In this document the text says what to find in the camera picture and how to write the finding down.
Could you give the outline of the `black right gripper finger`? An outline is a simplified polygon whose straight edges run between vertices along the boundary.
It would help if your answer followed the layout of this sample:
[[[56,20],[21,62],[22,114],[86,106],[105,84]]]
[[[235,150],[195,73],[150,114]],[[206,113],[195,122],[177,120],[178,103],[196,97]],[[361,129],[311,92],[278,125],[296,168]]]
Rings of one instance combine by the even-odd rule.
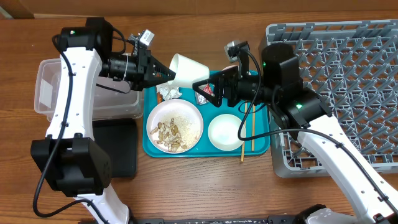
[[[198,92],[198,93],[201,93],[208,101],[209,101],[209,103],[211,103],[212,105],[217,105],[217,100],[216,100],[216,98],[215,98],[215,93],[214,93],[214,95],[213,96],[211,96],[211,95],[205,95],[205,92],[204,91],[202,91],[202,90],[200,90],[200,88],[199,89],[197,89],[197,90],[195,90],[195,93],[196,92]]]
[[[210,74],[210,76],[204,80],[200,80],[192,84],[192,89],[197,90],[200,86],[206,84],[213,84],[214,86],[231,86],[236,83],[237,70],[217,71]]]

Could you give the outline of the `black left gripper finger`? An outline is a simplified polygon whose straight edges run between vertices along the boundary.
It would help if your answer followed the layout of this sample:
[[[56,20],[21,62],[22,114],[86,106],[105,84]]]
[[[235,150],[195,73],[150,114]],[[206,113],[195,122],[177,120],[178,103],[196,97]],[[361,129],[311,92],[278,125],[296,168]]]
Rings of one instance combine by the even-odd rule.
[[[155,57],[150,57],[151,74],[158,78],[174,78],[176,73],[159,62]]]
[[[149,77],[146,79],[146,88],[151,88],[163,83],[166,83],[168,81],[174,80],[174,77],[169,76],[169,77]]]

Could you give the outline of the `red foil snack wrapper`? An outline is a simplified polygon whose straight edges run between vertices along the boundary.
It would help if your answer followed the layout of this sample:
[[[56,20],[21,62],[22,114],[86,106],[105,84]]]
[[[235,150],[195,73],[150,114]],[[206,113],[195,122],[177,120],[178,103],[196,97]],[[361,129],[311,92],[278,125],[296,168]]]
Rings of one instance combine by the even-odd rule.
[[[209,84],[200,86],[200,90],[204,91],[205,95],[211,95],[211,96],[214,95],[212,87]],[[195,99],[196,99],[196,104],[198,105],[205,105],[209,103],[209,101],[201,93],[198,92],[195,93]]]

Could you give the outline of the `white paper napkin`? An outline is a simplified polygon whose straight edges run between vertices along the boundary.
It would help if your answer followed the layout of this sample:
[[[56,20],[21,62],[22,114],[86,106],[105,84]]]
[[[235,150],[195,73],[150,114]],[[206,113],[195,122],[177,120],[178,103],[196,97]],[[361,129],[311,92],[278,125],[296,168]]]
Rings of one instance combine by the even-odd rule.
[[[165,101],[180,98],[182,96],[179,87],[169,85],[168,83],[157,85],[156,92],[160,93],[162,99]]]

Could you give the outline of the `white paper cup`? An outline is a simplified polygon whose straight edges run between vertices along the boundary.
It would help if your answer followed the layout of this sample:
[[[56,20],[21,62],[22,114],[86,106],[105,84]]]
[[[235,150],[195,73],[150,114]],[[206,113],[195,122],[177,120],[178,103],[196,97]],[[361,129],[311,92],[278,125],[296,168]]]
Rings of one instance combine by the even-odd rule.
[[[210,70],[206,65],[180,54],[174,55],[169,69],[175,72],[175,78],[168,81],[170,86],[192,88],[193,83],[210,77]]]

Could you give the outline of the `white bowl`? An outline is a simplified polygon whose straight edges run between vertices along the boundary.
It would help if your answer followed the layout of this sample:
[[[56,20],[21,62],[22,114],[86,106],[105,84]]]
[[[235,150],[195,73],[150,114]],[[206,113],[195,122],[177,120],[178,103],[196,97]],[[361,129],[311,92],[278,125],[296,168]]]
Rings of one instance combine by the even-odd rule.
[[[208,137],[212,145],[222,151],[233,151],[239,148],[243,141],[238,138],[241,119],[233,114],[221,114],[209,124]]]

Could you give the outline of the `pink bowl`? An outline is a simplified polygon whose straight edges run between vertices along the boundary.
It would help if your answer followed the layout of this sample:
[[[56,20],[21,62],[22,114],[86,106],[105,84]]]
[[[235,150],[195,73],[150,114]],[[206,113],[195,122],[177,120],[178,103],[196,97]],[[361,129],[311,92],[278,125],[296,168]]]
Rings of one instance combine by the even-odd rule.
[[[222,69],[222,71],[227,71],[227,70],[237,70],[239,67],[237,65],[230,65]]]

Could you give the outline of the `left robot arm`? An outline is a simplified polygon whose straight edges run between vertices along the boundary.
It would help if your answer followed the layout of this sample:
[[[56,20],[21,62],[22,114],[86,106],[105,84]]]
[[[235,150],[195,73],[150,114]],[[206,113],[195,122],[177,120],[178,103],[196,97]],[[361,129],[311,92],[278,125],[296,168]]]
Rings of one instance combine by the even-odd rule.
[[[30,153],[41,171],[38,186],[82,203],[98,223],[132,223],[129,207],[111,185],[111,159],[95,142],[93,105],[99,77],[126,81],[133,91],[169,82],[175,72],[149,50],[154,34],[145,30],[130,42],[133,51],[113,50],[116,29],[102,17],[89,17],[83,27],[65,27],[52,37],[60,55],[60,86],[50,126],[43,140],[32,141]]]

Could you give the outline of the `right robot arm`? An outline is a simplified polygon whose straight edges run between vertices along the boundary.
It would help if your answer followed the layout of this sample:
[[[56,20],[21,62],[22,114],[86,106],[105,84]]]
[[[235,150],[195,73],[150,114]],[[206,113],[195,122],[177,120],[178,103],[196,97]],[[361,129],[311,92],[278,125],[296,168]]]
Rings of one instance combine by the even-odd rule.
[[[354,210],[351,216],[317,204],[296,215],[294,222],[396,223],[397,190],[355,148],[326,100],[304,87],[292,47],[268,45],[259,60],[247,42],[232,42],[225,50],[238,66],[194,82],[192,88],[203,93],[203,85],[212,84],[213,93],[205,93],[205,98],[214,106],[223,101],[230,107],[241,101],[266,105],[278,131],[289,133],[321,162]]]

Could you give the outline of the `grey dishwasher rack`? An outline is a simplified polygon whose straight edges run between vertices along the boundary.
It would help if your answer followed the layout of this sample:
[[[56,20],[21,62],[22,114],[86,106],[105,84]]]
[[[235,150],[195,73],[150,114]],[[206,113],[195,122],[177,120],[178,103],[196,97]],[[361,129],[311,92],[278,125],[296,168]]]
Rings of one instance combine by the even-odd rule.
[[[262,45],[289,44],[305,87],[324,96],[348,138],[382,174],[397,172],[397,21],[270,24]]]

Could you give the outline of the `orange carrot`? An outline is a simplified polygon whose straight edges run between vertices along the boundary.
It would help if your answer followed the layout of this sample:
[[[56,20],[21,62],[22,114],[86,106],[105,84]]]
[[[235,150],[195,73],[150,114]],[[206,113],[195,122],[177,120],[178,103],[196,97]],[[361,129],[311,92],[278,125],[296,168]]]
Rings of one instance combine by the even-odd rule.
[[[157,104],[160,104],[162,102],[163,98],[160,93],[157,93]]]

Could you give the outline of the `teal plastic tray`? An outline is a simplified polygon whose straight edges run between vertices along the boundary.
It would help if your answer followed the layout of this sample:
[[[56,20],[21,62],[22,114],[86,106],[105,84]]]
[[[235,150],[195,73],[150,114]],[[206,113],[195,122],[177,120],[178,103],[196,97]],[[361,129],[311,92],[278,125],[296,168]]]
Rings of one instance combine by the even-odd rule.
[[[244,117],[244,102],[229,107],[224,99],[220,107],[211,103],[199,105],[196,92],[180,88],[180,98],[157,102],[156,88],[144,91],[143,148],[152,157],[226,157],[256,156],[265,153],[270,138],[240,141],[238,128]],[[157,144],[158,122],[173,119],[184,139],[191,138],[191,146],[172,152],[170,147]]]

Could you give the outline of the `clear plastic bin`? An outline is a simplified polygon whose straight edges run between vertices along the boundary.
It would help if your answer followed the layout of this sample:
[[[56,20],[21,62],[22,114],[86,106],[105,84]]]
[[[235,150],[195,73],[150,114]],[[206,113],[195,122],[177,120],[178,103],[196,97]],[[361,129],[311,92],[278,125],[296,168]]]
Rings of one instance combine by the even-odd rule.
[[[59,58],[41,61],[35,84],[34,109],[51,121],[56,107],[60,86],[61,60]],[[126,82],[114,82],[99,77],[98,84],[120,92],[95,88],[93,119],[140,118],[144,109],[144,93],[131,91]]]

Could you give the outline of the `white plate with food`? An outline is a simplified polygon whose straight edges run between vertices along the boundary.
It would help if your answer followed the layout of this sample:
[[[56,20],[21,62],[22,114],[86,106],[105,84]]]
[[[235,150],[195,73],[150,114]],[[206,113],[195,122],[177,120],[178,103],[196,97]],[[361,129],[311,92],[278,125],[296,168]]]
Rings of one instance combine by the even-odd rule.
[[[150,143],[166,154],[181,154],[194,148],[203,130],[203,117],[192,103],[163,101],[149,113],[146,123]]]

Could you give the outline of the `peanut shells and rice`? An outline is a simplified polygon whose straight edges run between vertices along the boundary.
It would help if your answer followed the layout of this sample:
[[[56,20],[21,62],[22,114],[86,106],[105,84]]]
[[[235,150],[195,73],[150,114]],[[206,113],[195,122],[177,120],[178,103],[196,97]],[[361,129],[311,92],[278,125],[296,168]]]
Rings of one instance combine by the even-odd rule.
[[[164,152],[177,154],[191,149],[200,138],[201,129],[187,118],[169,118],[155,123],[149,136]]]

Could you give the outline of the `black tray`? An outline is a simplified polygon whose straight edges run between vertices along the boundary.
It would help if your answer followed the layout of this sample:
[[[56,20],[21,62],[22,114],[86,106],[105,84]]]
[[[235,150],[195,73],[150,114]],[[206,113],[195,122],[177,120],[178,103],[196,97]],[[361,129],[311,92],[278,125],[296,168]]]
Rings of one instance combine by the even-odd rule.
[[[133,178],[137,168],[137,125],[134,119],[93,121],[95,142],[111,159],[112,177]]]

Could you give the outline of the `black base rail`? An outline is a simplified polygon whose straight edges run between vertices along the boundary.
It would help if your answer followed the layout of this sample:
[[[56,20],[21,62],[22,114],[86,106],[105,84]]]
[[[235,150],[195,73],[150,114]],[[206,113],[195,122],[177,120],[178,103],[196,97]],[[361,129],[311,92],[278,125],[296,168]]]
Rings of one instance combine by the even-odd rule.
[[[212,218],[212,219],[184,219],[165,220],[163,218],[133,218],[133,224],[296,224],[305,221],[296,215],[271,215],[265,218]]]

